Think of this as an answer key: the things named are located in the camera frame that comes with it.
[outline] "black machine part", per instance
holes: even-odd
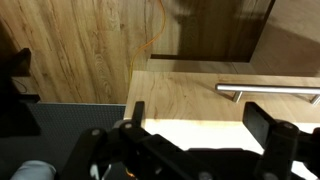
[[[37,103],[39,95],[20,94],[11,76],[20,64],[30,61],[31,51],[22,49],[10,60],[0,64],[0,138],[10,136],[38,136],[40,127],[26,103]]]
[[[110,165],[122,162],[140,180],[300,180],[291,172],[293,161],[304,162],[320,175],[320,136],[299,131],[289,122],[277,122],[257,104],[247,102],[243,123],[264,148],[264,153],[242,149],[189,149],[183,151],[167,139],[143,128],[144,102],[137,102],[132,121],[106,132],[85,131],[62,172],[61,179],[108,179]],[[98,175],[89,171],[97,167]]]

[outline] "screw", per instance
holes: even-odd
[[[278,180],[278,177],[273,173],[266,172],[263,174],[263,179],[264,180]]]
[[[99,129],[95,129],[95,130],[92,131],[92,136],[96,136],[98,134],[100,134],[100,130]]]
[[[130,128],[132,128],[132,124],[131,124],[131,123],[127,123],[126,125],[124,125],[124,127],[125,127],[126,129],[130,129]]]
[[[199,173],[199,180],[213,180],[213,179],[210,173],[203,171]]]
[[[290,124],[290,123],[284,123],[284,127],[289,128],[289,129],[292,129],[292,128],[293,128],[293,125]]]

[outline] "wood grain panel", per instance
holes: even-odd
[[[149,59],[147,71],[237,74],[230,62]]]
[[[164,1],[168,23],[152,57],[249,61],[273,2]]]
[[[241,121],[245,102],[255,101],[277,119],[319,122],[319,106],[309,102],[309,95],[244,93],[234,103],[233,93],[214,90],[216,83],[320,87],[319,78],[138,71],[132,82],[125,118],[131,117],[136,101],[145,101],[145,116],[155,121]]]
[[[275,74],[319,76],[319,8],[319,1],[275,3],[255,51]]]
[[[260,57],[254,53],[250,63],[232,63],[238,74],[257,74],[257,75],[280,75],[275,74],[273,69],[264,61],[265,57]]]
[[[31,49],[31,79],[23,82],[33,82],[42,101],[125,103],[129,59],[147,41],[147,5],[153,3],[3,0],[1,32],[15,49]]]

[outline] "gray carpet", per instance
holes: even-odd
[[[41,136],[0,138],[0,179],[9,179],[26,160],[42,160],[63,169],[78,137],[88,128],[110,130],[123,119],[124,105],[29,104]],[[109,179],[123,179],[115,165]]]

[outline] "orange cable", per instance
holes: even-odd
[[[147,42],[146,44],[140,46],[138,48],[138,50],[136,51],[136,53],[134,54],[133,58],[131,59],[131,62],[130,62],[130,72],[129,72],[129,85],[131,83],[131,78],[132,78],[132,73],[133,73],[133,65],[134,65],[134,61],[136,60],[137,56],[140,54],[140,52],[144,49],[146,49],[149,45],[151,45],[154,41],[156,41],[160,36],[161,34],[163,33],[164,31],[164,28],[166,26],[166,12],[165,12],[165,9],[164,9],[164,6],[162,4],[162,1],[161,0],[158,0],[159,2],[159,5],[160,5],[160,9],[162,11],[162,26],[161,26],[161,31],[156,35],[154,36],[149,42]]]

